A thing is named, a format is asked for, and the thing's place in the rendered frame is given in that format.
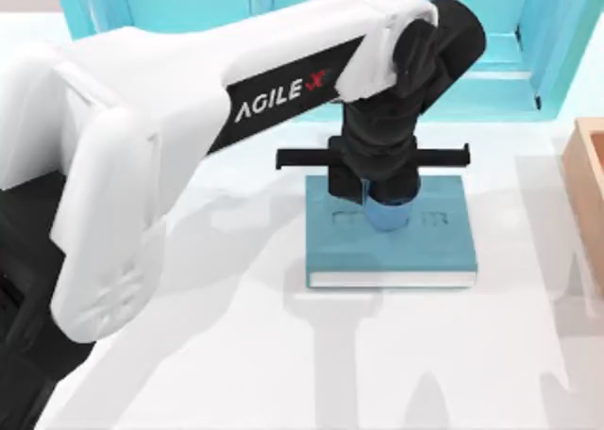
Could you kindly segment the light blue rack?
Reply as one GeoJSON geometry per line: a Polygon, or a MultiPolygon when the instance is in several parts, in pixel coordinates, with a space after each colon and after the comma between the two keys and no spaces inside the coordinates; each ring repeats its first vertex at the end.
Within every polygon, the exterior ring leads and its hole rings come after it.
{"type": "MultiPolygon", "coordinates": [[[[122,26],[208,29],[306,0],[59,0],[81,39],[122,26]]],[[[483,25],[486,50],[429,110],[429,121],[541,121],[562,108],[604,0],[458,0],[483,25]]]]}

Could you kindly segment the blue cup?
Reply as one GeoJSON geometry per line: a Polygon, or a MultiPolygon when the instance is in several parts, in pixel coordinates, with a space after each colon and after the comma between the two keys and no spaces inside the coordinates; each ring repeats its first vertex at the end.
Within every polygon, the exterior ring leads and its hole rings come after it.
{"type": "Polygon", "coordinates": [[[403,205],[383,205],[369,196],[370,181],[364,196],[364,213],[368,222],[378,231],[388,232],[404,227],[411,216],[413,200],[403,205]]]}

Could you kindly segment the salmon-coloured box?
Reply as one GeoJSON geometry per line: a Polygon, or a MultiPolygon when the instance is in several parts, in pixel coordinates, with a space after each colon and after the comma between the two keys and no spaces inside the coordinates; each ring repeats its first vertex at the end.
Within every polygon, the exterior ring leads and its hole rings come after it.
{"type": "Polygon", "coordinates": [[[565,188],[594,280],[604,289],[604,117],[580,117],[563,149],[565,188]]]}

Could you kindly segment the teal book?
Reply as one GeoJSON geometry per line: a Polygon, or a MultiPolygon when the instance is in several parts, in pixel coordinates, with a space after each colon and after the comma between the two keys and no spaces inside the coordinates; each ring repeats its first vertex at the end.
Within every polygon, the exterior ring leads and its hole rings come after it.
{"type": "Polygon", "coordinates": [[[478,260],[461,177],[425,175],[401,227],[371,224],[373,205],[306,178],[306,276],[312,289],[465,289],[478,260]]]}

